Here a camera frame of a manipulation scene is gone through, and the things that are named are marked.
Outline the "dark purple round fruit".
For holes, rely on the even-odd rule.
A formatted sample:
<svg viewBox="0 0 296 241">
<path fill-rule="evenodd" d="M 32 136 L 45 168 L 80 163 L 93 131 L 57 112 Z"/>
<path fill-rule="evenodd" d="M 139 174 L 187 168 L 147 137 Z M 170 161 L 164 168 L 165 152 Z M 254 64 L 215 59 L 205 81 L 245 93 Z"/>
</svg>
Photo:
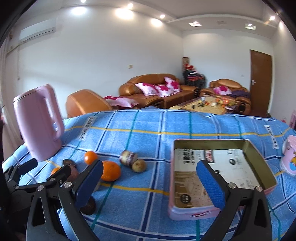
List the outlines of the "dark purple round fruit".
<svg viewBox="0 0 296 241">
<path fill-rule="evenodd" d="M 70 176 L 67 178 L 67 181 L 73 183 L 73 182 L 77 179 L 77 177 L 79 176 L 79 172 L 78 172 L 78 170 L 77 170 L 77 168 L 76 168 L 75 165 L 73 165 L 73 164 L 69 164 L 69 167 L 70 167 L 70 169 L 71 169 L 71 174 L 70 174 Z"/>
</svg>

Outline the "dark brown passion fruit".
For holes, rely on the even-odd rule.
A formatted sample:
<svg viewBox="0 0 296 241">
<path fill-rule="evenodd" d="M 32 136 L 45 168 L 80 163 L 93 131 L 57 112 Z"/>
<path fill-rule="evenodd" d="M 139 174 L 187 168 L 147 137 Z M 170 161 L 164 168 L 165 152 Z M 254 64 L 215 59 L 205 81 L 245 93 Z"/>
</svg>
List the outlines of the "dark brown passion fruit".
<svg viewBox="0 0 296 241">
<path fill-rule="evenodd" d="M 73 166 L 73 167 L 76 166 L 76 163 L 74 161 L 70 160 L 70 159 L 64 159 L 62 163 L 63 163 L 63 166 L 66 166 L 66 165 L 70 165 L 70 166 Z"/>
</svg>

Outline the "small orange tangerine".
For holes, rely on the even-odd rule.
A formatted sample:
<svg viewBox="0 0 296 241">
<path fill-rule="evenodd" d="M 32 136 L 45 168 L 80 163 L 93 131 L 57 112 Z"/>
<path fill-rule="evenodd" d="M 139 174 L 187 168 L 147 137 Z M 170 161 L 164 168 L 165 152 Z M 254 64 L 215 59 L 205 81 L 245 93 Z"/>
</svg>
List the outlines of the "small orange tangerine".
<svg viewBox="0 0 296 241">
<path fill-rule="evenodd" d="M 87 151 L 84 154 L 84 162 L 87 165 L 91 165 L 97 159 L 98 159 L 98 155 L 95 152 L 93 152 L 93 151 Z"/>
</svg>

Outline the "large orange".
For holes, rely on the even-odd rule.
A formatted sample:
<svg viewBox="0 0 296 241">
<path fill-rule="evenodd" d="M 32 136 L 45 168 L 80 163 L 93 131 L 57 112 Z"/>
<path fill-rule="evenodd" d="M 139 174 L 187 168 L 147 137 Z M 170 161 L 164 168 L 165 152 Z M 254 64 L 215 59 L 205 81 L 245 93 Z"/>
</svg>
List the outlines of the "large orange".
<svg viewBox="0 0 296 241">
<path fill-rule="evenodd" d="M 103 161 L 103 173 L 101 175 L 101 180 L 105 182 L 116 181 L 121 176 L 120 166 L 113 161 Z"/>
</svg>

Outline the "purple sugarcane piece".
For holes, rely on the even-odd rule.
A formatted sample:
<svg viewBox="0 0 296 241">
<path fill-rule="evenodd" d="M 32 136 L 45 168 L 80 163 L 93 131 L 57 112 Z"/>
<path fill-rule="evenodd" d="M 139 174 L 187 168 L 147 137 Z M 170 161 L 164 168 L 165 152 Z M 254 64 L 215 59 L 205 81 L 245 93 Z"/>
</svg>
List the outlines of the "purple sugarcane piece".
<svg viewBox="0 0 296 241">
<path fill-rule="evenodd" d="M 137 160 L 137 158 L 138 158 L 137 153 L 131 152 L 131 151 L 128 151 L 128 150 L 124 150 L 120 154 L 119 161 L 124 166 L 131 167 L 133 165 L 133 163 Z"/>
</svg>

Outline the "brown-green kiwi fruit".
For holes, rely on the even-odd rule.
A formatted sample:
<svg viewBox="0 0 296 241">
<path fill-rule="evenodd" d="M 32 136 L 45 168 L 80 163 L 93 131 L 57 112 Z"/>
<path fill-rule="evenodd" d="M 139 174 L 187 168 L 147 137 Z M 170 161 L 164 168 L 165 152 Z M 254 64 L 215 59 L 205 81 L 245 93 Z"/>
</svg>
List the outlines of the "brown-green kiwi fruit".
<svg viewBox="0 0 296 241">
<path fill-rule="evenodd" d="M 137 159 L 133 164 L 132 164 L 132 170 L 136 173 L 142 173 L 146 170 L 147 165 L 146 162 L 143 159 Z"/>
</svg>

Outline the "printed paper liner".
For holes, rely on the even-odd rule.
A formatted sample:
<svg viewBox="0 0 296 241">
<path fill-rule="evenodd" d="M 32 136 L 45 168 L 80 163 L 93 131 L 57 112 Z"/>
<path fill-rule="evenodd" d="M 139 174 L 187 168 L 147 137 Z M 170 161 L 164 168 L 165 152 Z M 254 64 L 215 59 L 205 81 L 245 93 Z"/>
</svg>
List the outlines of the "printed paper liner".
<svg viewBox="0 0 296 241">
<path fill-rule="evenodd" d="M 177 208 L 223 207 L 221 183 L 250 190 L 259 185 L 241 149 L 175 149 L 173 180 Z"/>
</svg>

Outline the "pink metal tin box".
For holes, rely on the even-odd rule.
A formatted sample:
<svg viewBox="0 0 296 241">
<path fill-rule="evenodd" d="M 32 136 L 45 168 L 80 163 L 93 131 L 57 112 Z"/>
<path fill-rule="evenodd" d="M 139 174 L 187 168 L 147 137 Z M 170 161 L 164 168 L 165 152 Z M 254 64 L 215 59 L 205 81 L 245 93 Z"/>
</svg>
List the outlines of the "pink metal tin box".
<svg viewBox="0 0 296 241">
<path fill-rule="evenodd" d="M 265 194 L 277 184 L 274 174 L 248 139 L 177 139 L 171 150 L 168 213 L 172 220 L 215 217 L 228 189 Z"/>
</svg>

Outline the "pink electric kettle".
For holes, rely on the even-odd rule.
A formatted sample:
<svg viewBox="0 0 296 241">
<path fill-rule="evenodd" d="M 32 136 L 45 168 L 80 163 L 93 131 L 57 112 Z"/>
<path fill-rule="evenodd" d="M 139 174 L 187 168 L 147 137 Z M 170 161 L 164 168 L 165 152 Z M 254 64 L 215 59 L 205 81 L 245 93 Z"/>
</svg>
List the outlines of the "pink electric kettle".
<svg viewBox="0 0 296 241">
<path fill-rule="evenodd" d="M 46 84 L 19 96 L 13 101 L 16 120 L 31 156 L 42 162 L 61 148 L 64 123 L 55 91 Z"/>
</svg>

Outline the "pink cartoon cup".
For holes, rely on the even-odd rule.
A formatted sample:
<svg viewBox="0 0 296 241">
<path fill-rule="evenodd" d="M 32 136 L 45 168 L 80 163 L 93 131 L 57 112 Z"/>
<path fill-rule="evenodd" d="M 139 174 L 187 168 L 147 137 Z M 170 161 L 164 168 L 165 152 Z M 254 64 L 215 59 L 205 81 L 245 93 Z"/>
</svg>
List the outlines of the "pink cartoon cup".
<svg viewBox="0 0 296 241">
<path fill-rule="evenodd" d="M 280 168 L 292 177 L 296 174 L 296 137 L 289 135 L 282 146 L 283 156 L 280 160 Z"/>
</svg>

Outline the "blue plaid tablecloth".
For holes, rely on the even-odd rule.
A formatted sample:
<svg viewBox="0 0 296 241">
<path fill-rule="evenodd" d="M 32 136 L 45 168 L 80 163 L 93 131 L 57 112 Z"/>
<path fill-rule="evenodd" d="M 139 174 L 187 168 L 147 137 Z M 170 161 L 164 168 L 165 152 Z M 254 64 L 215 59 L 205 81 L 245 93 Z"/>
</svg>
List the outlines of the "blue plaid tablecloth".
<svg viewBox="0 0 296 241">
<path fill-rule="evenodd" d="M 171 149 L 180 138 L 246 138 L 260 151 L 277 185 L 267 196 L 273 239 L 283 237 L 295 219 L 295 178 L 280 170 L 282 146 L 295 131 L 275 118 L 238 114 L 214 115 L 144 108 L 89 113 L 64 120 L 60 151 L 20 179 L 21 185 L 45 181 L 51 171 L 70 159 L 85 169 L 84 154 L 118 162 L 124 150 L 145 160 L 147 169 L 135 173 L 121 168 L 114 183 L 94 193 L 96 211 L 86 220 L 100 240 L 197 240 L 212 224 L 174 221 L 168 216 Z"/>
</svg>

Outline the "brown leather ottoman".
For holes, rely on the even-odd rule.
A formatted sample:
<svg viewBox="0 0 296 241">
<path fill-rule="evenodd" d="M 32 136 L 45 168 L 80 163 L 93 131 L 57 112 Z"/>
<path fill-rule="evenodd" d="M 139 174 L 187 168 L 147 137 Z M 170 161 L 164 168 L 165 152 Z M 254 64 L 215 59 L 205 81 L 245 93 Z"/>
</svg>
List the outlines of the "brown leather ottoman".
<svg viewBox="0 0 296 241">
<path fill-rule="evenodd" d="M 82 89 L 70 94 L 65 106 L 68 118 L 112 110 L 112 106 L 104 98 L 89 89 Z"/>
</svg>

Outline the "wooden coffee table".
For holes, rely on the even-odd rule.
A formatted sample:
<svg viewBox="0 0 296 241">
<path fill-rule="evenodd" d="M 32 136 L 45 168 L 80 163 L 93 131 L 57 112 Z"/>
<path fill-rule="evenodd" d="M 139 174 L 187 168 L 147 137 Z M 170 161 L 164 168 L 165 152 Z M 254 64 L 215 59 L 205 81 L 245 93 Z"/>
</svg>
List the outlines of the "wooden coffee table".
<svg viewBox="0 0 296 241">
<path fill-rule="evenodd" d="M 171 110 L 188 110 L 199 113 L 227 114 L 233 113 L 238 107 L 234 99 L 205 95 L 170 107 Z"/>
</svg>

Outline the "brown leather three-seat sofa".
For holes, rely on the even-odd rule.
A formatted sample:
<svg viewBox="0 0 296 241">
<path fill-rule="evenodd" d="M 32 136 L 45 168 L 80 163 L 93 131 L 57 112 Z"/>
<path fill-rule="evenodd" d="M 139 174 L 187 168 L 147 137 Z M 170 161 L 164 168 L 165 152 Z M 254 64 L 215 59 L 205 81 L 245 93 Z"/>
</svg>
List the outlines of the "brown leather three-seat sofa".
<svg viewBox="0 0 296 241">
<path fill-rule="evenodd" d="M 171 108 L 196 98 L 199 91 L 200 88 L 181 84 L 175 76 L 163 73 L 136 76 L 118 90 L 120 96 L 135 100 L 140 108 Z"/>
</svg>

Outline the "white wall air conditioner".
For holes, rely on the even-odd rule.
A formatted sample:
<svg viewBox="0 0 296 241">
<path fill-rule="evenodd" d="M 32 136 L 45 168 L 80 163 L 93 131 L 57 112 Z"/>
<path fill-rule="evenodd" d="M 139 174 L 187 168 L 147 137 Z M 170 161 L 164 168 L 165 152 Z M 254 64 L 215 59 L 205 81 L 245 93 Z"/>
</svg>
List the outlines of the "white wall air conditioner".
<svg viewBox="0 0 296 241">
<path fill-rule="evenodd" d="M 55 32 L 55 30 L 56 30 L 56 19 L 48 19 L 22 29 L 20 32 L 18 42 L 24 43 L 36 37 L 53 33 Z"/>
</svg>

